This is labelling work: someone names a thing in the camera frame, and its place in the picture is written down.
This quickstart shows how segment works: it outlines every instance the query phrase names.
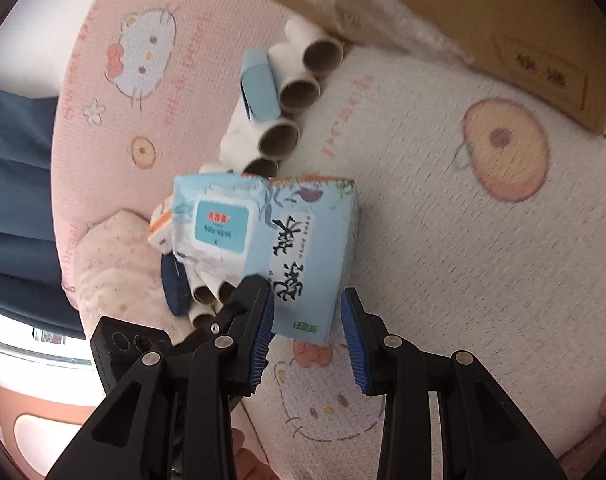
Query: empty toilet paper roll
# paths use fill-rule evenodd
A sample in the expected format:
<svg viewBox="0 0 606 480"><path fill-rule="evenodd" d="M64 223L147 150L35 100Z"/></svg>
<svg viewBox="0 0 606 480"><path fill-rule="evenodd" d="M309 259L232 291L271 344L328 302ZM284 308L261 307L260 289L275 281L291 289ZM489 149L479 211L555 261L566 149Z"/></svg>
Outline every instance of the empty toilet paper roll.
<svg viewBox="0 0 606 480"><path fill-rule="evenodd" d="M343 44L298 14L286 23L285 36L303 66L316 77L328 76L343 61Z"/></svg>
<svg viewBox="0 0 606 480"><path fill-rule="evenodd" d="M187 311L187 317L194 328L201 328L211 322L216 316L212 305L205 305L198 301L192 301L190 309Z"/></svg>
<svg viewBox="0 0 606 480"><path fill-rule="evenodd" d="M221 280L220 278L212 276L206 272L201 272L200 276L208 286L209 290L212 291L212 294L214 294L217 300L219 300L221 303L227 303L227 300L229 300L232 292L237 289L231 283Z"/></svg>
<svg viewBox="0 0 606 480"><path fill-rule="evenodd" d="M245 104L240 98L232 114L235 128L245 139L255 144L259 153L270 160L285 160L299 143L301 130L299 125L285 117L273 121L257 123L247 117Z"/></svg>
<svg viewBox="0 0 606 480"><path fill-rule="evenodd" d="M228 171L232 171L232 168L224 166L223 164L208 162L201 166L199 173L227 173Z"/></svg>
<svg viewBox="0 0 606 480"><path fill-rule="evenodd" d="M237 173L251 173L270 178L279 171L279 163L261 155L256 144L241 132L243 123L233 117L221 139L219 158Z"/></svg>
<svg viewBox="0 0 606 480"><path fill-rule="evenodd" d="M274 75L279 104L290 114L304 112L321 97L321 87L305 68L291 44L279 43L267 53Z"/></svg>
<svg viewBox="0 0 606 480"><path fill-rule="evenodd" d="M190 286L190 294L194 301L205 305L212 305L217 302L217 298L209 290L208 285L206 285L194 267L186 265L185 274L187 275L187 283Z"/></svg>

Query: finger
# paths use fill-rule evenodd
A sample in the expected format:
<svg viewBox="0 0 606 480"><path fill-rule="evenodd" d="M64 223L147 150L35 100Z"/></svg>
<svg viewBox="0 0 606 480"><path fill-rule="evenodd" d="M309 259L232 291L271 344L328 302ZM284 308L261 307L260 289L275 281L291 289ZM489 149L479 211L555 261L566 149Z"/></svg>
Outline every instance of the finger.
<svg viewBox="0 0 606 480"><path fill-rule="evenodd" d="M254 469L258 459L249 449L241 449L237 454L237 477L238 480L243 480Z"/></svg>
<svg viewBox="0 0 606 480"><path fill-rule="evenodd" d="M263 462L258 462L250 474L245 477L245 480L279 480L279 477L274 474L274 471Z"/></svg>
<svg viewBox="0 0 606 480"><path fill-rule="evenodd" d="M237 430L237 428L232 428L232 447L234 449L235 456L241 450L241 447L243 447L244 442L245 436L243 431Z"/></svg>

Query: cartoon cat face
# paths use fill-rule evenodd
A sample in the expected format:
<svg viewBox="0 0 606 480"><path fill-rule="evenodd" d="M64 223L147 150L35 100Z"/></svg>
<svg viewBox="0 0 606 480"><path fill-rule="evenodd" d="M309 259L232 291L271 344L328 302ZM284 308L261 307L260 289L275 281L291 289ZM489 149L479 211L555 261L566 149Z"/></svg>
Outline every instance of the cartoon cat face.
<svg viewBox="0 0 606 480"><path fill-rule="evenodd" d="M292 359L274 367L293 436L317 442L348 440L382 424L384 400L361 393L346 346L334 346L327 365L323 359L307 367L299 362Z"/></svg>
<svg viewBox="0 0 606 480"><path fill-rule="evenodd" d="M148 97L163 79L176 38L176 22L167 10L128 14L117 44L107 49L107 79L134 101Z"/></svg>

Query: plastic wrap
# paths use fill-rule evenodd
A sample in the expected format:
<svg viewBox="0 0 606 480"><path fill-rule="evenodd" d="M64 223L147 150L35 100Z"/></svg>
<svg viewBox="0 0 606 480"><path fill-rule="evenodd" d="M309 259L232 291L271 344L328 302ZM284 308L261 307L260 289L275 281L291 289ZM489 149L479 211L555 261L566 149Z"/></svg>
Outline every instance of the plastic wrap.
<svg viewBox="0 0 606 480"><path fill-rule="evenodd" d="M328 22L321 25L355 43L392 48L429 60L472 62L455 42L400 0L302 1L326 17Z"/></svg>

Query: white fabric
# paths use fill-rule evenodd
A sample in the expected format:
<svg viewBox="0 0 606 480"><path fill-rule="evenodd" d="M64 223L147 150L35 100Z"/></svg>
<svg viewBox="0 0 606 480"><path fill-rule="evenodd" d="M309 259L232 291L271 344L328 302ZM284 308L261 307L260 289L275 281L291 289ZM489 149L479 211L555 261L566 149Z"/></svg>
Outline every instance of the white fabric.
<svg viewBox="0 0 606 480"><path fill-rule="evenodd" d="M541 189L519 203L458 171L465 157L453 163L468 107L488 97L525 105L550 147ZM588 435L606 391L606 139L484 75L362 48L297 120L302 140L281 174L349 176L359 188L351 284L366 309L425 351L476 354L556 455ZM333 360L312 375L294 357L276 338L270 363L299 380L284 386L267 370L245 403L275 471L374 478L380 424L349 440L334 425L363 430L377 401L334 409L331 443L306 438L297 428L320 424L318 407L347 396L352 374Z"/></svg>

